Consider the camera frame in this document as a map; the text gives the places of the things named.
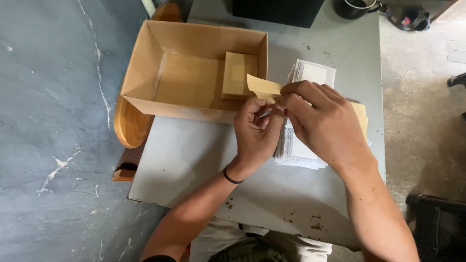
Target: person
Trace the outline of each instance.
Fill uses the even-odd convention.
[[[296,136],[343,180],[349,219],[365,261],[419,261],[413,236],[380,177],[351,103],[329,86],[309,81],[290,83],[280,93],[274,105],[257,98],[245,102],[234,118],[237,156],[166,214],[141,261],[178,262],[191,242],[192,262],[326,261],[330,244],[278,232],[248,237],[238,233],[238,224],[213,218],[236,186],[272,156],[285,116]],[[268,238],[270,234],[279,241]]]

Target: hand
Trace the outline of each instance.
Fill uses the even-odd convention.
[[[375,158],[356,113],[337,91],[328,85],[301,81],[287,84],[280,93],[280,105],[288,110],[296,136],[340,176],[373,164]]]
[[[228,166],[230,177],[238,173],[240,177],[237,179],[242,180],[272,156],[284,119],[283,109],[265,99],[251,97],[244,103],[233,121],[238,155]]]

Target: black mug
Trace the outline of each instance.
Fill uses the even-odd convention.
[[[340,17],[354,20],[379,10],[382,4],[378,0],[333,0],[333,6]]]

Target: white table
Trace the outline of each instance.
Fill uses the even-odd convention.
[[[326,1],[310,29],[228,15],[224,1],[195,0],[188,22],[269,32],[268,79],[284,83],[296,59],[337,69],[335,89],[366,105],[368,140],[385,180],[384,123],[377,13],[339,18]],[[128,197],[172,207],[236,154],[233,126],[155,117]],[[330,168],[276,165],[269,159],[239,185],[216,216],[348,248],[358,243],[344,186]]]

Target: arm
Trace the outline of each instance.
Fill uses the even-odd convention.
[[[270,110],[269,115],[260,117]],[[228,177],[242,181],[272,156],[283,120],[283,110],[272,109],[263,99],[250,98],[245,102],[234,119],[238,155],[226,169]],[[189,243],[206,227],[236,186],[221,171],[190,193],[157,225],[141,261],[155,255],[167,255],[179,261]]]
[[[328,85],[309,81],[288,84],[281,94],[280,104],[296,136],[342,178],[348,215],[365,260],[419,261],[412,234],[380,177],[351,103]]]

